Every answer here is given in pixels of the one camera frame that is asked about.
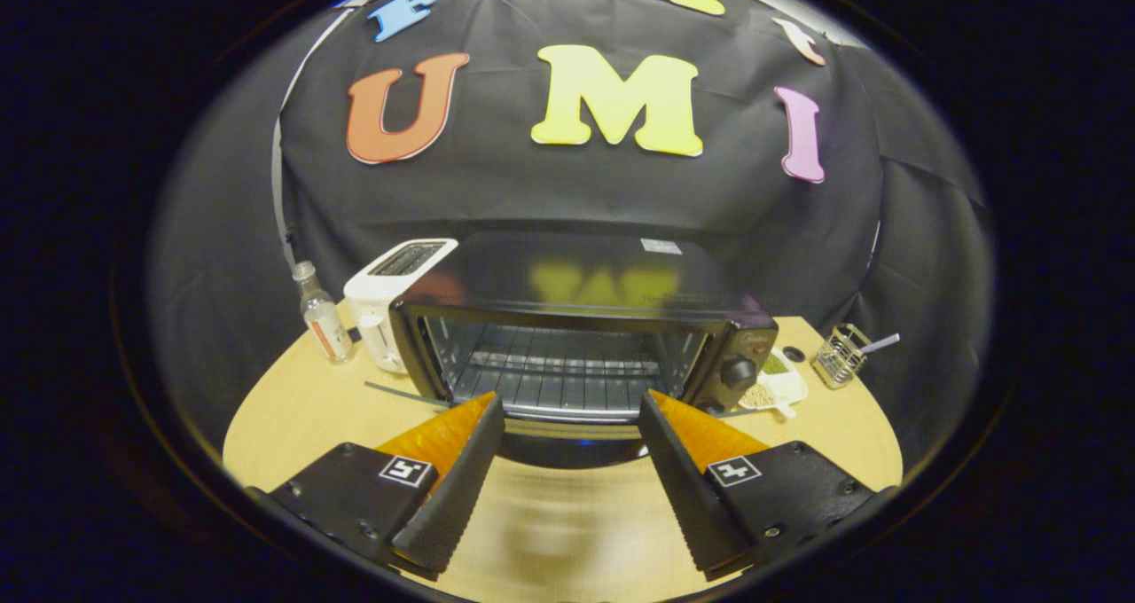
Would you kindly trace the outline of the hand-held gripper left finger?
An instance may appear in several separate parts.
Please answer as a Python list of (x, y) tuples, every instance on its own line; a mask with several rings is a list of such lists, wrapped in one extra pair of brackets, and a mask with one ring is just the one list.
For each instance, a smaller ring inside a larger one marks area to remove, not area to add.
[(504, 430), (503, 402), (489, 392), (381, 445), (337, 442), (251, 497), (288, 533), (360, 572), (436, 580), (474, 514)]

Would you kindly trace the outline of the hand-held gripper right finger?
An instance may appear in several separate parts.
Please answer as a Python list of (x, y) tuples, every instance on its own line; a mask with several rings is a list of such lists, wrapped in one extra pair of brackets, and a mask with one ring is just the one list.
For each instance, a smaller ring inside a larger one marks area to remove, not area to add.
[(641, 393), (638, 412), (686, 550), (708, 580), (810, 553), (896, 489), (865, 481), (810, 442), (763, 442), (657, 390)]

